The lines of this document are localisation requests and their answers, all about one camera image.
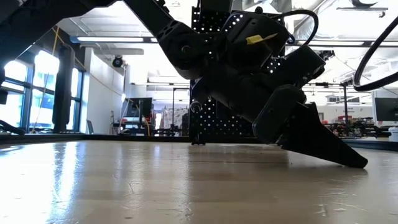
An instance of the screw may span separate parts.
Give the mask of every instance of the screw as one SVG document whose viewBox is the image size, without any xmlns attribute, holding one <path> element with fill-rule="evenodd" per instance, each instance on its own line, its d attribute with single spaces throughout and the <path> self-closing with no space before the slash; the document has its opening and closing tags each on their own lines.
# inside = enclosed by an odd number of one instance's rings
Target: screw
<svg viewBox="0 0 398 224">
<path fill-rule="evenodd" d="M 183 47 L 181 48 L 181 51 L 182 51 L 183 53 L 188 53 L 188 52 L 191 51 L 191 47 L 188 46 L 188 45 L 185 45 L 185 46 L 183 46 Z"/>
</svg>

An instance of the security camera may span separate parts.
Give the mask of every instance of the security camera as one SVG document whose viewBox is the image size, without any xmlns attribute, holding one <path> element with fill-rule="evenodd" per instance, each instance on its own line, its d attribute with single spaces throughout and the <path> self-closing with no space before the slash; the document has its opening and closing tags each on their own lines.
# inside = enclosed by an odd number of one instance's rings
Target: security camera
<svg viewBox="0 0 398 224">
<path fill-rule="evenodd" d="M 115 55 L 114 60 L 112 62 L 113 67 L 121 68 L 124 64 L 123 56 L 122 55 Z"/>
</svg>

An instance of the fluorescent light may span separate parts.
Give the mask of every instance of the fluorescent light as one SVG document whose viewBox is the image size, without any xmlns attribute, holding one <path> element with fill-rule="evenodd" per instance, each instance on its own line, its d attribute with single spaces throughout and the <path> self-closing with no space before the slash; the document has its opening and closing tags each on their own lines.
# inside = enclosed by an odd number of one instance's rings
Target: fluorescent light
<svg viewBox="0 0 398 224">
<path fill-rule="evenodd" d="M 146 86 L 189 86 L 189 83 L 131 83 L 132 85 L 146 85 Z"/>
<path fill-rule="evenodd" d="M 294 45 L 302 45 L 305 40 L 298 40 Z M 352 40 L 313 40 L 310 42 L 309 46 L 319 46 L 319 47 L 344 47 L 344 46 L 364 46 L 370 47 L 369 44 L 364 41 L 352 41 Z M 380 44 L 383 47 L 398 47 L 398 41 L 385 41 Z"/>
<path fill-rule="evenodd" d="M 142 37 L 77 37 L 80 42 L 131 43 L 143 42 Z"/>
<path fill-rule="evenodd" d="M 154 99 L 153 101 L 157 102 L 173 102 L 173 100 L 167 100 L 167 99 Z M 189 102 L 189 100 L 174 100 L 174 102 Z"/>
<path fill-rule="evenodd" d="M 383 47 L 397 47 L 398 46 L 398 41 L 387 41 L 387 42 L 382 42 L 380 46 Z"/>
<path fill-rule="evenodd" d="M 304 44 L 305 40 L 298 40 L 296 44 Z M 310 45 L 321 45 L 321 46 L 360 46 L 363 45 L 363 41 L 332 41 L 332 40 L 313 40 Z"/>
</svg>

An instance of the window frame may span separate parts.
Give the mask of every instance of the window frame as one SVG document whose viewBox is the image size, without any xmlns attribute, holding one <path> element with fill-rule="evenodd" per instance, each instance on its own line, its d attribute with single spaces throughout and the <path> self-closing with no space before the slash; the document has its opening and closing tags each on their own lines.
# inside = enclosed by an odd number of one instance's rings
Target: window frame
<svg viewBox="0 0 398 224">
<path fill-rule="evenodd" d="M 22 108 L 21 108 L 21 120 L 19 122 L 20 127 L 25 131 L 30 132 L 32 128 L 30 127 L 30 111 L 32 107 L 32 101 L 33 101 L 33 95 L 32 92 L 33 90 L 39 90 L 41 92 L 44 92 L 49 95 L 55 95 L 55 91 L 45 89 L 44 87 L 39 87 L 39 86 L 34 86 L 33 85 L 33 79 L 35 75 L 35 63 L 33 59 L 33 63 L 27 63 L 25 61 L 15 59 L 16 62 L 19 62 L 27 67 L 27 77 L 26 77 L 26 82 L 22 82 L 20 80 L 16 80 L 13 78 L 6 77 L 5 82 L 9 82 L 15 85 L 23 86 L 24 91 L 20 90 L 15 90 L 12 88 L 4 87 L 2 86 L 1 88 L 10 92 L 18 93 L 24 95 L 23 101 L 22 101 Z M 71 97 L 72 101 L 75 101 L 75 110 L 74 110 L 74 115 L 73 115 L 73 129 L 69 129 L 67 131 L 72 131 L 72 132 L 78 132 L 79 127 L 80 127 L 80 111 L 81 111 L 81 94 L 82 94 L 82 88 L 83 88 L 83 75 L 84 71 L 81 70 L 79 67 L 75 66 L 75 69 L 78 70 L 78 88 L 77 88 L 77 93 L 76 97 Z M 42 128 L 35 128 L 38 131 L 42 131 Z"/>
</svg>

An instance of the wooden floor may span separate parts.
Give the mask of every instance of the wooden floor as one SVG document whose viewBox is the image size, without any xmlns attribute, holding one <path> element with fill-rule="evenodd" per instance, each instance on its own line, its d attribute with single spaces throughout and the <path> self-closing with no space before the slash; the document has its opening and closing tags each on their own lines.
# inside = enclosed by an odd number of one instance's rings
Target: wooden floor
<svg viewBox="0 0 398 224">
<path fill-rule="evenodd" d="M 398 153 L 350 169 L 273 147 L 87 141 L 0 149 L 0 223 L 398 223 Z"/>
</svg>

